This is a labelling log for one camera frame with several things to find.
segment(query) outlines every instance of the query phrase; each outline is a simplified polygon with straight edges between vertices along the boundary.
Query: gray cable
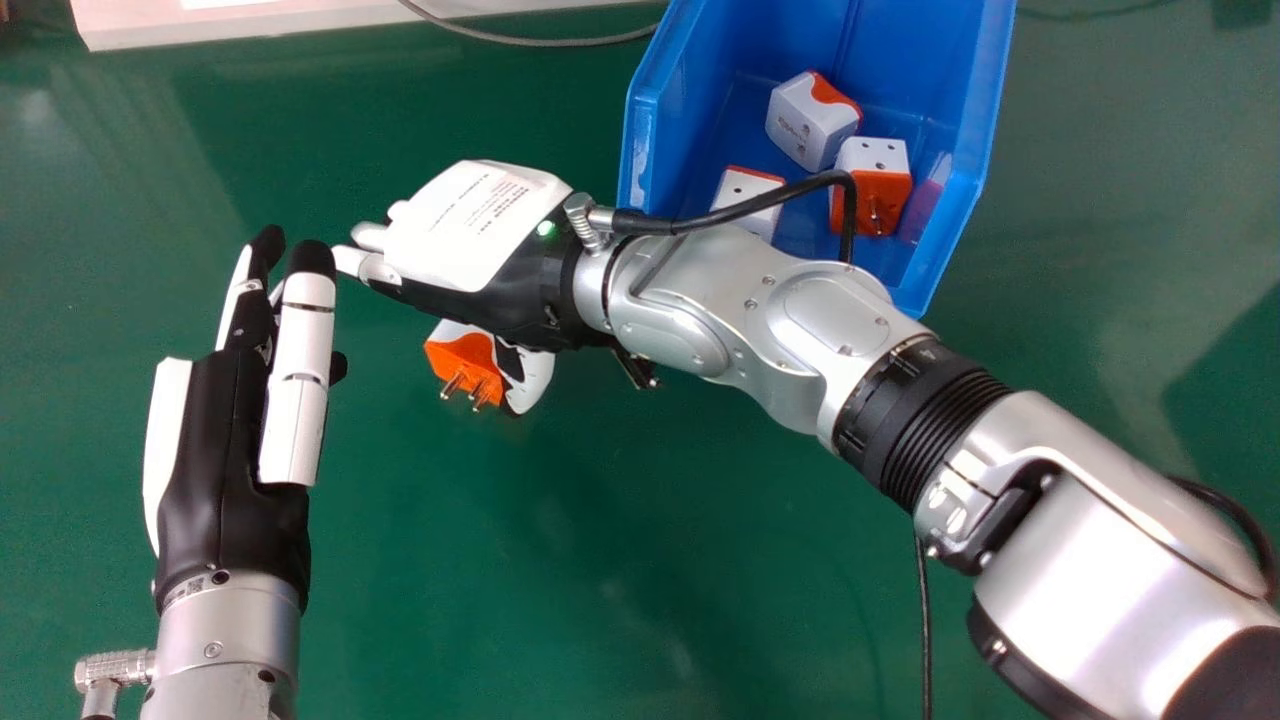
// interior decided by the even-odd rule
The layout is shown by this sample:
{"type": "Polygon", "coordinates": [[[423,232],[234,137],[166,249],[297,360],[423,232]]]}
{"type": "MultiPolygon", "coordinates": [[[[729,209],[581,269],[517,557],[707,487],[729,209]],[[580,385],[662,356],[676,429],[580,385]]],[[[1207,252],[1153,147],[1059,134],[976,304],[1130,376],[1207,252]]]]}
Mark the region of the gray cable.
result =
{"type": "Polygon", "coordinates": [[[600,47],[603,45],[620,45],[622,42],[640,40],[641,37],[649,37],[653,35],[653,31],[658,29],[658,23],[653,23],[652,26],[645,26],[631,32],[605,35],[600,37],[553,37],[545,40],[540,37],[518,37],[515,35],[499,35],[497,32],[485,32],[483,29],[460,26],[436,15],[413,0],[397,0],[397,3],[435,27],[456,32],[458,35],[465,35],[467,37],[474,37],[476,40],[497,42],[499,45],[515,45],[517,47],[600,47]]]}

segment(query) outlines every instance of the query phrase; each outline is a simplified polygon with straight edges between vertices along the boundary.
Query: robotic forearm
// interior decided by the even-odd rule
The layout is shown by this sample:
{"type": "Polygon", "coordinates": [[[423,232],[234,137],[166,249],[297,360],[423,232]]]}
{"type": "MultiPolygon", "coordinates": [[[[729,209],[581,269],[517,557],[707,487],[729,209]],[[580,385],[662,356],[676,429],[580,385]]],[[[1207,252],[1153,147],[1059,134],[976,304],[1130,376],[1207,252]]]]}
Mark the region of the robotic forearm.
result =
{"type": "Polygon", "coordinates": [[[142,717],[289,720],[298,625],[311,582],[307,489],[315,484],[333,348],[334,265],[319,242],[289,256],[279,228],[244,246],[214,352],[156,366],[143,506],[156,553],[155,651],[76,667],[82,717],[114,719],[123,687],[150,685],[142,717]]]}
{"type": "Polygon", "coordinates": [[[737,387],[813,434],[975,577],[970,635],[1065,717],[1280,716],[1280,618],[1206,506],[1014,392],[861,269],[733,225],[637,234],[545,173],[465,161],[335,249],[379,292],[539,351],[612,346],[737,387]]]}

